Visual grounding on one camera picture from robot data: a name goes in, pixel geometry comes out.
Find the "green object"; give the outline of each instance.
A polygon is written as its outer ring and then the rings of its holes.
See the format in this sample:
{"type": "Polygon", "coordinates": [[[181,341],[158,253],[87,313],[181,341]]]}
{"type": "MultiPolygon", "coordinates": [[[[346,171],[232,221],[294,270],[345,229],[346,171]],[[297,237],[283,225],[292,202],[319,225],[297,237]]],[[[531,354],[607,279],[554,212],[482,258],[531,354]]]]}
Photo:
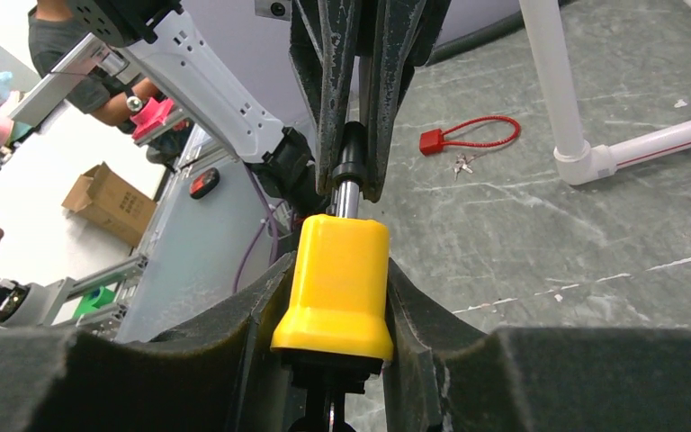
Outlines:
{"type": "Polygon", "coordinates": [[[89,312],[98,311],[103,306],[112,303],[113,300],[115,300],[114,291],[104,287],[97,288],[83,296],[76,308],[76,313],[73,314],[73,318],[79,318],[81,315],[89,312]]]}

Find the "pink part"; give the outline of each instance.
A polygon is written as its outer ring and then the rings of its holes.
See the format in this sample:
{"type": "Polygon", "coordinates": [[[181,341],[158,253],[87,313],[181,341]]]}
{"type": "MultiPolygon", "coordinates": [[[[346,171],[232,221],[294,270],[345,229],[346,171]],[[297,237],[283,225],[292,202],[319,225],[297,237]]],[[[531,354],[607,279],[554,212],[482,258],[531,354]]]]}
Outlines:
{"type": "Polygon", "coordinates": [[[138,140],[155,130],[158,126],[162,126],[173,107],[174,101],[170,99],[158,102],[154,98],[150,98],[141,111],[131,116],[131,121],[136,124],[136,130],[133,131],[132,135],[133,139],[138,140]]]}
{"type": "Polygon", "coordinates": [[[9,113],[14,111],[14,108],[20,103],[21,97],[20,92],[13,91],[0,106],[0,148],[9,144],[9,139],[12,137],[14,121],[9,118],[9,113]]]}

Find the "metal rod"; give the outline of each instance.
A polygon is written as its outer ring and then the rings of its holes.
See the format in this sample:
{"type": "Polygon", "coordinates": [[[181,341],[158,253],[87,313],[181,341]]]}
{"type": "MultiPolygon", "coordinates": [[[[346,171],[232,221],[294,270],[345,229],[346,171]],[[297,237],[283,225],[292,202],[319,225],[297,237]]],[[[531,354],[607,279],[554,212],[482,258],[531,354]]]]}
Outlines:
{"type": "Polygon", "coordinates": [[[359,184],[345,180],[337,187],[335,215],[338,218],[356,219],[359,217],[359,184]]]}
{"type": "Polygon", "coordinates": [[[115,298],[114,301],[120,302],[122,299],[126,298],[126,295],[128,295],[129,288],[128,286],[125,285],[125,283],[118,283],[118,288],[115,291],[115,298]]]}
{"type": "Polygon", "coordinates": [[[77,281],[68,292],[67,299],[73,300],[101,286],[107,286],[133,276],[141,275],[146,266],[147,258],[145,256],[140,254],[131,256],[117,265],[105,268],[100,272],[90,274],[77,281]]]}

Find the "gray panel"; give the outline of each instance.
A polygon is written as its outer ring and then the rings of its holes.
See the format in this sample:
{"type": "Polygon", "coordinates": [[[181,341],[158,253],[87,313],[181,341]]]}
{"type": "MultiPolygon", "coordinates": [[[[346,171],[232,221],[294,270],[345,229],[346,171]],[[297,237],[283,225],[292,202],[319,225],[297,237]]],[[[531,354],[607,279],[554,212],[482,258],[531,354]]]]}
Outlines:
{"type": "MultiPolygon", "coordinates": [[[[142,243],[149,264],[121,324],[116,338],[120,342],[151,339],[229,297],[242,255],[265,211],[245,167],[222,157],[207,165],[195,164],[188,176],[171,184],[157,217],[148,234],[152,245],[142,243]],[[189,186],[208,167],[219,169],[220,183],[195,201],[189,186]]],[[[271,238],[262,234],[240,288],[268,267],[271,245],[271,238]]]]}

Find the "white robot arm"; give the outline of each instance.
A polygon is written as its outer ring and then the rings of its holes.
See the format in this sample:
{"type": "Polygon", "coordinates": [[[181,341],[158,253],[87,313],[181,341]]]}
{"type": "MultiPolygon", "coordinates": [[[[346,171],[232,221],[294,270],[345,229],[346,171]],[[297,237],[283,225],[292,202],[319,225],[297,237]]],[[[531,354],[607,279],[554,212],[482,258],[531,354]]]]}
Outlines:
{"type": "Polygon", "coordinates": [[[247,91],[195,28],[178,0],[68,0],[96,38],[139,67],[201,128],[245,163],[265,192],[300,216],[323,212],[316,168],[302,134],[247,91]]]}
{"type": "Polygon", "coordinates": [[[189,113],[226,150],[248,164],[264,162],[283,140],[283,123],[246,90],[202,38],[187,12],[169,12],[157,40],[120,53],[189,113]]]}

